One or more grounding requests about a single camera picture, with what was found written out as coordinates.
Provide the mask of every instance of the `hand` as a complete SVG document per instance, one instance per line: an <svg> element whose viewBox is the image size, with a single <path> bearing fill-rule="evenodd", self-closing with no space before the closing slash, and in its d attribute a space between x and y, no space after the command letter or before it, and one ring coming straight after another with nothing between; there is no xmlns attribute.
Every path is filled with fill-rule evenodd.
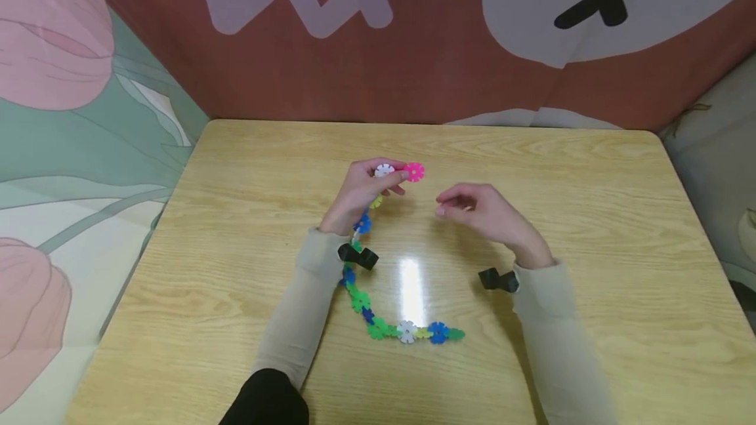
<svg viewBox="0 0 756 425"><path fill-rule="evenodd" d="M491 184L458 184L436 197L436 215L503 243L526 269L554 266L546 240Z"/></svg>
<svg viewBox="0 0 756 425"><path fill-rule="evenodd" d="M383 177L373 177L373 172L379 165L392 165L396 171ZM357 223L368 205L380 193L384 196L388 196L390 192L404 195L403 188L399 187L409 176L407 171L401 171L404 166L401 161L384 157L355 161L349 165L341 190L323 216L319 230L347 236L353 230L354 223Z"/></svg>

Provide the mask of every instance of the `blue plastic piece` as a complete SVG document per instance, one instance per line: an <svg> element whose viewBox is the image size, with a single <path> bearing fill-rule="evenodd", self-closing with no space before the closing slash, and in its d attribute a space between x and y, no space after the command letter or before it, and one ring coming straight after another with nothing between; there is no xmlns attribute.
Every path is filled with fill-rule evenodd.
<svg viewBox="0 0 756 425"><path fill-rule="evenodd" d="M432 324L428 325L428 331L433 334L433 336L441 335L444 338L449 336L449 327L443 324L441 321L434 321ZM443 341L435 342L436 344L442 344Z"/></svg>
<svg viewBox="0 0 756 425"><path fill-rule="evenodd" d="M344 266L342 271L342 278L339 281L339 285L346 287L347 283L354 284L354 271L349 266Z"/></svg>
<svg viewBox="0 0 756 425"><path fill-rule="evenodd" d="M368 233L370 231L370 226L371 225L373 225L373 222L370 222L370 217L365 212L360 217L360 219L357 221L357 223L355 223L354 230L355 231L359 230L360 233L365 234L365 233Z"/></svg>
<svg viewBox="0 0 756 425"><path fill-rule="evenodd" d="M432 344L434 344L434 345L443 344L444 341L446 341L446 336L444 336L442 334L434 333L430 337L430 342L432 342Z"/></svg>
<svg viewBox="0 0 756 425"><path fill-rule="evenodd" d="M367 321L367 322L368 322L368 323L369 323L370 325L373 325L373 317L375 317L375 316L376 316L376 315L375 315L375 314L373 314L373 310L372 310L372 309L365 309L364 307L362 307L362 317L363 317L363 319L365 319L365 321Z"/></svg>

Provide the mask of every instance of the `green plastic piece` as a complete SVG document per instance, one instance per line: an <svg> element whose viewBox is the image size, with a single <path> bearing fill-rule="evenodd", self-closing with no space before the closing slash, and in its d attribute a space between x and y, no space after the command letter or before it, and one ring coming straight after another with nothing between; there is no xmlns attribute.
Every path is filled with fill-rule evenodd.
<svg viewBox="0 0 756 425"><path fill-rule="evenodd" d="M402 332L397 329L396 325L389 325L386 331L386 336L398 338L399 336L402 336Z"/></svg>
<svg viewBox="0 0 756 425"><path fill-rule="evenodd" d="M367 332L373 340L383 340L383 331L377 325L368 325Z"/></svg>
<svg viewBox="0 0 756 425"><path fill-rule="evenodd" d="M381 319L381 317L373 317L373 326L377 327L384 335L389 331L386 320Z"/></svg>
<svg viewBox="0 0 756 425"><path fill-rule="evenodd" d="M465 337L465 332L459 329L449 329L449 340L462 340Z"/></svg>
<svg viewBox="0 0 756 425"><path fill-rule="evenodd" d="M357 294L361 294L357 286L354 285L354 282L347 282L346 291L349 292L349 295L352 297L354 297Z"/></svg>
<svg viewBox="0 0 756 425"><path fill-rule="evenodd" d="M365 309L370 308L370 297L367 292L358 291L357 287L355 287L354 290L354 292L349 291L349 294L352 295L352 309L357 312L357 314L362 314L363 307Z"/></svg>

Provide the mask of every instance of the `person's left hand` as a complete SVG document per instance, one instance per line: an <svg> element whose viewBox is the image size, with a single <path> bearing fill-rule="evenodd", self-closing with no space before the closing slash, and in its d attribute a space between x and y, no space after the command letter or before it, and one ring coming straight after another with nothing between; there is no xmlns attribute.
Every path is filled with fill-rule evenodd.
<svg viewBox="0 0 756 425"><path fill-rule="evenodd" d="M383 177L373 177L373 172L379 165L392 165L396 171ZM386 157L353 162L349 165L341 190L323 216L318 229L324 233L347 236L368 205L380 193L386 196L390 192L404 195L403 188L399 187L409 176L407 171L402 171L404 166L403 162Z"/></svg>

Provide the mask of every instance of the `pink tulip print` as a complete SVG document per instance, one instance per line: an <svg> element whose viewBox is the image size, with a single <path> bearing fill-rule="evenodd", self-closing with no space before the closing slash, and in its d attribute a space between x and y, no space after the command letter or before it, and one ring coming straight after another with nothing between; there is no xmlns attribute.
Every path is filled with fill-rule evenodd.
<svg viewBox="0 0 756 425"><path fill-rule="evenodd" d="M0 0L1 98L44 110L84 106L108 82L113 53L105 0Z"/></svg>
<svg viewBox="0 0 756 425"><path fill-rule="evenodd" d="M60 351L70 304L68 280L45 253L0 238L0 413Z"/></svg>

